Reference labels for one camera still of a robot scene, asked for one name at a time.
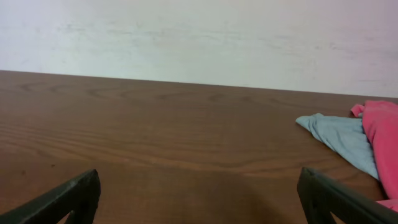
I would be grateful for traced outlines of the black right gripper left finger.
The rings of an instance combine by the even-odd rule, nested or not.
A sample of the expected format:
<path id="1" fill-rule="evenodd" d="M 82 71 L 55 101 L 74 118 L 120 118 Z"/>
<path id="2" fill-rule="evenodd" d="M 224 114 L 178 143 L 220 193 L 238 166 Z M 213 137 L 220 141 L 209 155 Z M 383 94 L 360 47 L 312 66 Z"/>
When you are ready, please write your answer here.
<path id="1" fill-rule="evenodd" d="M 88 170 L 1 215 L 1 223 L 93 223 L 101 195 L 97 170 Z"/>

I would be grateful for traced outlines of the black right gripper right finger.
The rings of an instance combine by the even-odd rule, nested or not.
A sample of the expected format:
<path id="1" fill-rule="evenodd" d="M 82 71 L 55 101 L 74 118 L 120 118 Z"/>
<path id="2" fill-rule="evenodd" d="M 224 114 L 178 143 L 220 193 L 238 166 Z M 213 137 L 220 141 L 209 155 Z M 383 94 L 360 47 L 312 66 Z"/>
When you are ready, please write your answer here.
<path id="1" fill-rule="evenodd" d="M 297 184 L 308 224 L 397 224 L 397 212 L 347 188 L 319 171 L 304 167 Z"/>

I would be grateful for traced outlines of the light blue-grey garment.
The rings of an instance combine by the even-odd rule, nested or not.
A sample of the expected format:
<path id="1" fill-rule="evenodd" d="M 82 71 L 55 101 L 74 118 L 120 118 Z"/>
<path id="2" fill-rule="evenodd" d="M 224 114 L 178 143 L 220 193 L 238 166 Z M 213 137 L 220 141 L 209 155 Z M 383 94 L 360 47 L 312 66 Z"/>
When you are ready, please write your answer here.
<path id="1" fill-rule="evenodd" d="M 295 122 L 355 168 L 379 179 L 373 148 L 364 133 L 361 118 L 324 116 L 317 113 L 301 116 Z"/>

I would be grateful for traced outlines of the orange-red t-shirt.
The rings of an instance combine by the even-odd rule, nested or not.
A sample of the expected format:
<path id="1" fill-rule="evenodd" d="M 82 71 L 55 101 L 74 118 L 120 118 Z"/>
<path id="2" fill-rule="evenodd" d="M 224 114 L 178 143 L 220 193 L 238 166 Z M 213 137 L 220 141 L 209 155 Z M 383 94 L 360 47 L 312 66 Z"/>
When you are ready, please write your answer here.
<path id="1" fill-rule="evenodd" d="M 379 180 L 389 197 L 379 203 L 397 211 L 397 104 L 368 100 L 351 112 L 362 118 L 364 132 L 373 147 Z"/>

